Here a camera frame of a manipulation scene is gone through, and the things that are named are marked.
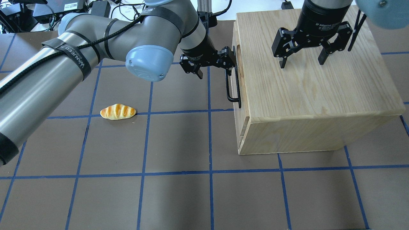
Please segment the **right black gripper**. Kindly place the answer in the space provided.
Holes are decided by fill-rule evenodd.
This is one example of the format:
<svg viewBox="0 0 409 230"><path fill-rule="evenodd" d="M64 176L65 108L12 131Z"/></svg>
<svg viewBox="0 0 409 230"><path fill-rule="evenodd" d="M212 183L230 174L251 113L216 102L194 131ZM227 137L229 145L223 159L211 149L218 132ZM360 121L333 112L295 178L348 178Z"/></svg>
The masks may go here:
<svg viewBox="0 0 409 230"><path fill-rule="evenodd" d="M279 28L272 44L274 57L284 69L288 57L301 49L322 46L318 56L324 65L329 55L343 51L352 35L349 22L343 21L352 1L304 1L296 27Z"/></svg>

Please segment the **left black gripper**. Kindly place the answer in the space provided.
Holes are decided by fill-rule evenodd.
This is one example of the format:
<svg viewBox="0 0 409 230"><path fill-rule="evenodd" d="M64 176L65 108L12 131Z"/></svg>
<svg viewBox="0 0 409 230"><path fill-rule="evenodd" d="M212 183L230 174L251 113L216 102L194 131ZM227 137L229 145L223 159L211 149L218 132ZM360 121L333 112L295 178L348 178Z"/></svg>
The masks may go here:
<svg viewBox="0 0 409 230"><path fill-rule="evenodd" d="M225 75L231 76L231 70L236 64L236 57L229 46L216 50L213 42L206 35L203 41L196 47L185 50L180 55L179 64L187 73L195 74L200 80L203 79L201 67L215 66L225 69Z"/></svg>

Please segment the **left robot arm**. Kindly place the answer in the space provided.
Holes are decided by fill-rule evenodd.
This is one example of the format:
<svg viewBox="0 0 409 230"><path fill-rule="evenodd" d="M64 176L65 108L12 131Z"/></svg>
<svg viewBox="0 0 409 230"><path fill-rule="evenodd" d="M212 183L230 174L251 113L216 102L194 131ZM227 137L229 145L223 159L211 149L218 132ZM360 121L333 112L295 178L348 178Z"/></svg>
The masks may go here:
<svg viewBox="0 0 409 230"><path fill-rule="evenodd" d="M215 66L228 74L236 67L233 49L218 51L204 25L208 13L189 0L146 0L133 21L69 13L58 37L42 43L32 58L1 80L1 165L47 119L70 92L104 59L123 61L127 70L147 81L167 75L177 48L186 73L203 77L201 67Z"/></svg>

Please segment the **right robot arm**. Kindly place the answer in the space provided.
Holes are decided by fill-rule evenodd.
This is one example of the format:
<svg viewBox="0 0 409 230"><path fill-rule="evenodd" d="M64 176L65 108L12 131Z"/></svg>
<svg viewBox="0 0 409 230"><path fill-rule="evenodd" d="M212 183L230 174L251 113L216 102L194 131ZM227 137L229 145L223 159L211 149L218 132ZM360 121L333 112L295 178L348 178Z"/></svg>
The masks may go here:
<svg viewBox="0 0 409 230"><path fill-rule="evenodd" d="M335 51L351 51L367 18L384 29L408 25L407 0L357 0L354 27L343 20L351 4L351 0L305 0L295 29L279 28L273 41L272 52L280 58L280 67L285 67L290 55L305 48L322 47L320 65Z"/></svg>

